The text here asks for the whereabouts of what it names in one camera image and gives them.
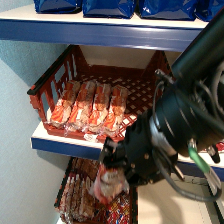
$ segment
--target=plastic crate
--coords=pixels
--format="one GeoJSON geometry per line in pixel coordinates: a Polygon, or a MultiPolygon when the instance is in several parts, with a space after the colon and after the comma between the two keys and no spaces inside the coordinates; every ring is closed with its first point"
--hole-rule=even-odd
{"type": "MultiPolygon", "coordinates": [[[[127,107],[123,122],[114,141],[120,141],[125,136],[126,127],[133,124],[138,114],[151,108],[153,94],[156,86],[156,69],[163,70],[170,74],[170,67],[163,51],[155,51],[153,57],[145,69],[125,68],[104,65],[88,65],[79,46],[70,45],[61,56],[51,65],[51,67],[41,76],[41,78],[28,90],[30,103],[34,109],[38,110],[44,128],[48,134],[64,136],[63,129],[57,129],[46,123],[47,116],[44,111],[42,95],[45,94],[48,106],[53,112],[56,102],[53,96],[56,91],[57,98],[60,97],[63,86],[71,79],[77,81],[87,81],[96,79],[101,83],[110,83],[112,86],[117,84],[125,86],[129,90],[127,107]],[[65,72],[57,80],[59,70],[64,67],[65,72]]],[[[70,132],[66,137],[84,139],[82,132],[70,132]]],[[[98,136],[99,142],[104,142],[106,136],[98,136]]]]}

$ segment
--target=blue snack bag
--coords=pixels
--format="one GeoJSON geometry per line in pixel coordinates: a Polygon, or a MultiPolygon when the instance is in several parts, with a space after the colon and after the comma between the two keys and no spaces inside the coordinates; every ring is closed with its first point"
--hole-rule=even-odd
{"type": "Polygon", "coordinates": [[[38,13],[71,13],[82,9],[82,0],[34,0],[38,13]]]}
{"type": "Polygon", "coordinates": [[[137,0],[83,0],[85,17],[132,17],[137,0]]]}
{"type": "Polygon", "coordinates": [[[198,0],[139,0],[139,13],[145,19],[195,20],[198,0]]]}
{"type": "Polygon", "coordinates": [[[195,14],[199,19],[210,22],[222,7],[224,0],[199,0],[195,14]]]}

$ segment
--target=storage rack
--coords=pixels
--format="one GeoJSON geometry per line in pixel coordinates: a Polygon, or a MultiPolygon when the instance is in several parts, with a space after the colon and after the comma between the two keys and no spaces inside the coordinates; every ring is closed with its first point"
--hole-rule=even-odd
{"type": "MultiPolygon", "coordinates": [[[[137,15],[125,20],[83,18],[82,12],[37,14],[32,4],[0,13],[0,39],[182,52],[206,25],[197,19],[194,22],[141,20],[137,15]]],[[[102,148],[101,143],[50,136],[42,123],[31,137],[31,144],[34,149],[91,159],[97,159],[102,148]]],[[[218,166],[207,155],[203,157],[224,181],[223,156],[218,166]]],[[[180,157],[179,165],[185,173],[201,176],[190,160],[180,157]]]]}

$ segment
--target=white wall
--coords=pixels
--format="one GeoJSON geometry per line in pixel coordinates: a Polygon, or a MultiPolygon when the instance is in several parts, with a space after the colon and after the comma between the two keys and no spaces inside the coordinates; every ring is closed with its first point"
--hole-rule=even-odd
{"type": "MultiPolygon", "coordinates": [[[[0,0],[0,11],[32,3],[0,0]]],[[[69,157],[31,149],[39,117],[26,92],[64,49],[0,41],[1,224],[54,224],[58,219],[53,205],[69,157]]]]}

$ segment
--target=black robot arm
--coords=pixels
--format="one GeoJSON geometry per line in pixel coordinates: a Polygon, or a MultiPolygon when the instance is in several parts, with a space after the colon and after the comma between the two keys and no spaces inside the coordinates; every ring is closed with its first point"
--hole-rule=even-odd
{"type": "Polygon", "coordinates": [[[155,74],[165,89],[153,108],[127,127],[123,141],[107,138],[100,155],[106,167],[123,167],[130,185],[166,179],[181,195],[214,201],[221,183],[211,167],[198,155],[206,149],[220,161],[214,145],[224,139],[224,9],[206,26],[172,65],[173,82],[162,71],[155,74]],[[196,163],[212,186],[213,196],[203,197],[178,188],[171,172],[184,176],[176,166],[178,154],[196,163]]]}

